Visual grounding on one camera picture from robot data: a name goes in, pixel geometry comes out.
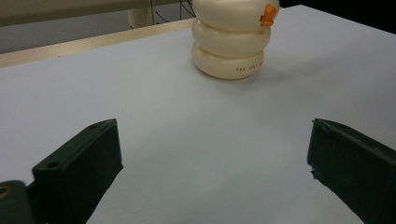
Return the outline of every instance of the white stacked object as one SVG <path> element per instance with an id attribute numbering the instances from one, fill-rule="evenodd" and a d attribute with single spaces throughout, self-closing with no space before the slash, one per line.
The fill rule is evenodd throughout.
<path id="1" fill-rule="evenodd" d="M 212 77 L 240 79 L 259 71 L 278 0 L 193 0 L 195 65 Z"/>

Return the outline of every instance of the table surface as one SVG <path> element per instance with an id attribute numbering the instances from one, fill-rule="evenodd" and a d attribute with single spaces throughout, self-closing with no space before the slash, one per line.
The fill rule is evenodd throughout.
<path id="1" fill-rule="evenodd" d="M 124 169 L 89 223 L 362 223 L 310 174 L 311 120 L 396 148 L 396 36 L 304 6 L 272 29 L 238 81 L 195 68 L 189 28 L 1 68 L 0 182 L 117 119 Z"/>

